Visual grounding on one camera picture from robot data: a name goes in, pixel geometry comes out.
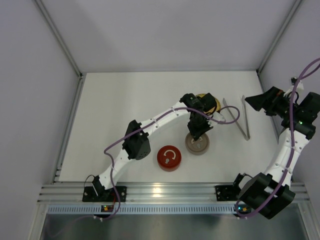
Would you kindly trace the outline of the beige round lid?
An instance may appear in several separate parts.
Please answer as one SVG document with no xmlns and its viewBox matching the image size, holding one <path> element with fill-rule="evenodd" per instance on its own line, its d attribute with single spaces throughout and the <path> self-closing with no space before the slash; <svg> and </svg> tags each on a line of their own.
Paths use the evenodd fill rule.
<svg viewBox="0 0 320 240">
<path fill-rule="evenodd" d="M 199 137 L 198 140 L 193 140 L 190 133 L 188 133 L 185 137 L 184 143 L 187 150 L 189 149 L 191 151 L 197 151 L 197 152 L 203 151 L 203 150 L 208 151 L 210 147 L 210 139 L 206 133 L 203 134 L 201 137 Z"/>
</svg>

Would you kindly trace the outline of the red round lid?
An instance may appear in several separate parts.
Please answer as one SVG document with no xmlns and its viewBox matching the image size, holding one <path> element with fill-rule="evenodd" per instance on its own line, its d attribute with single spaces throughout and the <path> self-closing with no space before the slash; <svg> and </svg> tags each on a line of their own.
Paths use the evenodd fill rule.
<svg viewBox="0 0 320 240">
<path fill-rule="evenodd" d="M 182 161 L 182 155 L 180 150 L 173 145 L 163 146 L 157 152 L 157 163 L 163 166 L 176 166 L 180 165 Z"/>
</svg>

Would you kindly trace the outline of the steel tongs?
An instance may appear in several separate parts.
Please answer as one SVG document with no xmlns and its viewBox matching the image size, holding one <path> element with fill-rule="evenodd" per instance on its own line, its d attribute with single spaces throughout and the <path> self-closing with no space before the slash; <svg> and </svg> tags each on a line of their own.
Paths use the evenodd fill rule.
<svg viewBox="0 0 320 240">
<path fill-rule="evenodd" d="M 232 120 L 234 121 L 234 123 L 236 124 L 237 128 L 239 129 L 239 131 L 241 132 L 242 136 L 244 137 L 244 139 L 246 141 L 249 141 L 251 139 L 251 135 L 250 135 L 250 128 L 249 128 L 249 121 L 248 121 L 248 113 L 247 113 L 247 106 L 246 106 L 246 101 L 245 101 L 245 96 L 242 95 L 241 97 L 241 104 L 242 104 L 242 110 L 243 110 L 243 118 L 244 118 L 244 122 L 245 122 L 245 128 L 243 128 L 238 120 L 236 120 L 235 115 L 231 112 L 230 110 L 230 106 L 228 105 L 227 101 L 225 98 L 222 99 L 222 104 L 223 107 L 225 109 L 227 109 L 229 115 L 231 116 Z"/>
</svg>

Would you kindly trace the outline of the red-banded steel container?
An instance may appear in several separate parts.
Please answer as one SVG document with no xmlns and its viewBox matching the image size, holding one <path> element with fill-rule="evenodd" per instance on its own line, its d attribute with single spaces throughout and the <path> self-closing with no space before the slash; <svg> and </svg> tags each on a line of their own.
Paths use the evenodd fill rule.
<svg viewBox="0 0 320 240">
<path fill-rule="evenodd" d="M 180 167 L 180 165 L 178 164 L 178 165 L 174 165 L 174 166 L 164 166 L 164 165 L 160 164 L 159 167 L 165 172 L 173 172 L 173 171 L 177 170 Z"/>
</svg>

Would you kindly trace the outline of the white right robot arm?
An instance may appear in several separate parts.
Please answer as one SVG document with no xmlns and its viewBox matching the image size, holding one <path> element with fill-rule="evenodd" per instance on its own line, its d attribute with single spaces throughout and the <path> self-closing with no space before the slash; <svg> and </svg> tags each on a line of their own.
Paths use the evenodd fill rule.
<svg viewBox="0 0 320 240">
<path fill-rule="evenodd" d="M 295 198 L 290 190 L 291 177 L 297 160 L 316 133 L 313 121 L 320 111 L 320 96 L 309 92 L 301 103 L 295 103 L 293 94 L 271 87 L 268 91 L 244 99 L 254 110 L 264 110 L 267 116 L 279 116 L 283 131 L 276 151 L 264 172 L 251 177 L 247 182 L 245 173 L 238 174 L 233 182 L 237 202 L 244 202 L 252 211 L 246 213 L 235 206 L 240 218 L 261 214 L 272 219 Z"/>
</svg>

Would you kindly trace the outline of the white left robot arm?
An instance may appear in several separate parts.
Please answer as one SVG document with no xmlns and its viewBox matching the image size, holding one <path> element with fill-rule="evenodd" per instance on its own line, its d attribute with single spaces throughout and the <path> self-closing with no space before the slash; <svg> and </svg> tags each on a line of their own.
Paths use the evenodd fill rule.
<svg viewBox="0 0 320 240">
<path fill-rule="evenodd" d="M 131 162 L 141 160 L 151 152 L 151 136 L 179 118 L 189 116 L 187 128 L 193 140 L 197 141 L 213 128 L 210 116 L 217 111 L 217 107 L 217 101 L 210 93 L 203 96 L 187 93 L 175 105 L 155 117 L 142 122 L 132 120 L 124 137 L 104 149 L 104 154 L 107 155 L 109 149 L 122 143 L 118 156 L 110 156 L 111 165 L 107 170 L 93 178 L 93 195 L 101 197 L 114 188 L 118 178 Z"/>
</svg>

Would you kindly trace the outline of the beige-banded steel container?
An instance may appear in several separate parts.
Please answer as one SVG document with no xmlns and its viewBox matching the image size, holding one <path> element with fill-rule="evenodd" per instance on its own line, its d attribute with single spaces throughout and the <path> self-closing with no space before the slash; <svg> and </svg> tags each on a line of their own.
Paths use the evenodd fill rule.
<svg viewBox="0 0 320 240">
<path fill-rule="evenodd" d="M 201 156 L 201 155 L 204 155 L 207 150 L 202 150 L 202 151 L 192 151 L 192 150 L 189 150 L 187 149 L 187 151 L 192 154 L 192 155 L 195 155 L 195 156 Z"/>
</svg>

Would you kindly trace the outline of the round bamboo plate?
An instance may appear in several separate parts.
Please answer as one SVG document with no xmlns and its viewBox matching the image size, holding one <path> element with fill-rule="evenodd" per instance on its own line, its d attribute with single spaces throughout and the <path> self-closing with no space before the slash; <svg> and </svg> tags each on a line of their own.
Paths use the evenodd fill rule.
<svg viewBox="0 0 320 240">
<path fill-rule="evenodd" d="M 200 93 L 196 97 L 203 104 L 203 112 L 206 115 L 212 116 L 215 112 L 220 112 L 221 104 L 211 93 Z"/>
</svg>

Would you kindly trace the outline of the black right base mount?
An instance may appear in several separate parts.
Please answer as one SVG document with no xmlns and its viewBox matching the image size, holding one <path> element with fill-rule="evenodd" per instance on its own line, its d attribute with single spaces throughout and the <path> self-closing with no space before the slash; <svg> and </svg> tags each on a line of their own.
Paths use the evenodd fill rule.
<svg viewBox="0 0 320 240">
<path fill-rule="evenodd" d="M 237 201 L 237 195 L 241 189 L 238 186 L 229 184 L 216 185 L 215 187 L 216 200 L 218 202 Z"/>
</svg>

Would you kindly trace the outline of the aluminium rail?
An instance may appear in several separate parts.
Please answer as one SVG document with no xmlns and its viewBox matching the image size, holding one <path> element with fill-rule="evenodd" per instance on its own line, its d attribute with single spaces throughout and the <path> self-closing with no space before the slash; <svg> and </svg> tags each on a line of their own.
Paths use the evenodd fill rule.
<svg viewBox="0 0 320 240">
<path fill-rule="evenodd" d="M 161 183 L 121 182 L 126 204 L 211 204 L 217 201 L 215 186 L 220 183 Z M 81 203 L 84 193 L 82 182 L 55 182 L 41 187 L 39 204 Z"/>
</svg>

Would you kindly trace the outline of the right aluminium frame post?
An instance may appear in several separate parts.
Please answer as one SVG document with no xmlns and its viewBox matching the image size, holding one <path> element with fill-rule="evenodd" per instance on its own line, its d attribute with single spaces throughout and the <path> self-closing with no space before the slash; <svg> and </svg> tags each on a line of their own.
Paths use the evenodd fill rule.
<svg viewBox="0 0 320 240">
<path fill-rule="evenodd" d="M 256 69 L 256 73 L 258 76 L 261 75 L 263 72 L 265 66 L 267 65 L 268 61 L 272 57 L 273 53 L 277 49 L 279 43 L 281 42 L 283 36 L 285 35 L 286 31 L 288 30 L 290 24 L 292 23 L 293 19 L 295 18 L 296 14 L 298 13 L 299 9 L 303 5 L 305 1 L 304 0 L 294 0 L 292 5 L 290 6 L 289 10 L 287 13 L 284 15 L 284 18 L 282 22 L 279 25 L 279 28 L 275 32 L 275 35 L 265 51 L 258 68 Z"/>
</svg>

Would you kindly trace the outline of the aluminium frame post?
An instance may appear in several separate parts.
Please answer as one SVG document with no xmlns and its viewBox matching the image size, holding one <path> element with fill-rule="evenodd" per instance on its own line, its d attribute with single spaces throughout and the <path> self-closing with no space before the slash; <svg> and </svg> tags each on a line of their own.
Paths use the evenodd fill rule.
<svg viewBox="0 0 320 240">
<path fill-rule="evenodd" d="M 287 13 L 284 15 L 284 18 L 282 22 L 279 25 L 279 28 L 275 32 L 275 35 L 265 51 L 258 68 L 256 69 L 256 73 L 258 76 L 261 75 L 263 72 L 265 66 L 267 65 L 268 61 L 272 57 L 273 53 L 277 49 L 279 43 L 281 42 L 283 36 L 285 35 L 286 31 L 288 30 L 290 24 L 292 23 L 293 19 L 295 18 L 296 14 L 298 13 L 299 9 L 303 5 L 305 1 L 304 0 L 294 0 L 292 5 L 290 6 L 289 10 Z"/>
<path fill-rule="evenodd" d="M 50 32 L 54 36 L 57 44 L 59 45 L 60 49 L 62 50 L 64 56 L 66 57 L 67 61 L 69 62 L 70 66 L 72 67 L 73 71 L 75 72 L 76 76 L 81 79 L 83 77 L 83 73 L 78 67 L 70 49 L 68 48 L 63 36 L 61 35 L 55 21 L 51 17 L 47 7 L 45 6 L 42 0 L 33 0 L 32 1 L 41 14 L 42 18 L 44 19 L 45 23 L 47 24 Z"/>
</svg>

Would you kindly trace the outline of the left aluminium frame post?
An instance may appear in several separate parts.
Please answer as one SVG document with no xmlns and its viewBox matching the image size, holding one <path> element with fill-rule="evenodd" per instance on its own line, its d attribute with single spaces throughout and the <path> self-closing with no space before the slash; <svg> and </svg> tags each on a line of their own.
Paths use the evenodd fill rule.
<svg viewBox="0 0 320 240">
<path fill-rule="evenodd" d="M 76 76 L 81 79 L 83 77 L 83 73 L 78 67 L 70 49 L 68 48 L 63 36 L 61 35 L 55 21 L 51 17 L 47 7 L 45 6 L 42 0 L 33 0 L 32 1 L 41 14 L 42 18 L 44 19 L 45 23 L 47 24 L 50 32 L 54 36 L 57 44 L 59 45 L 60 49 L 62 50 L 64 56 L 66 57 L 67 61 L 69 62 L 70 66 L 72 67 L 73 71 L 75 72 Z"/>
</svg>

